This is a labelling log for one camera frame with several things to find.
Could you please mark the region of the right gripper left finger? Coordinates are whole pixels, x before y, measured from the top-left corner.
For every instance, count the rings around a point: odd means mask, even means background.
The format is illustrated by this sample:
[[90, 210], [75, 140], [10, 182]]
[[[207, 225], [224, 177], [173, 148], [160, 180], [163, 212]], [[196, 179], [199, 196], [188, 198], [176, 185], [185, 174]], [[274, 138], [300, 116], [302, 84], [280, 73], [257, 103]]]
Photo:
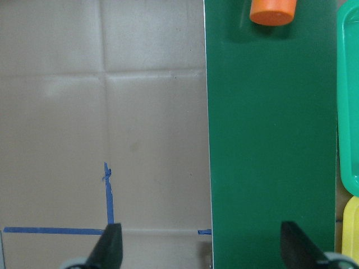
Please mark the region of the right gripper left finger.
[[85, 268], [121, 268], [123, 260], [122, 227], [108, 224], [85, 262]]

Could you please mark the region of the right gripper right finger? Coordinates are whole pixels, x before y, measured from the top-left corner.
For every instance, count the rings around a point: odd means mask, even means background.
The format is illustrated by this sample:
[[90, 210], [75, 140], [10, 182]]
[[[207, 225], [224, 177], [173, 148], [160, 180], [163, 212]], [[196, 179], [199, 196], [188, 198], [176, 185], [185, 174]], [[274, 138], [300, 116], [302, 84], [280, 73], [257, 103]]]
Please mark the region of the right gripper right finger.
[[281, 223], [280, 255], [286, 268], [329, 268], [329, 258], [294, 221]]

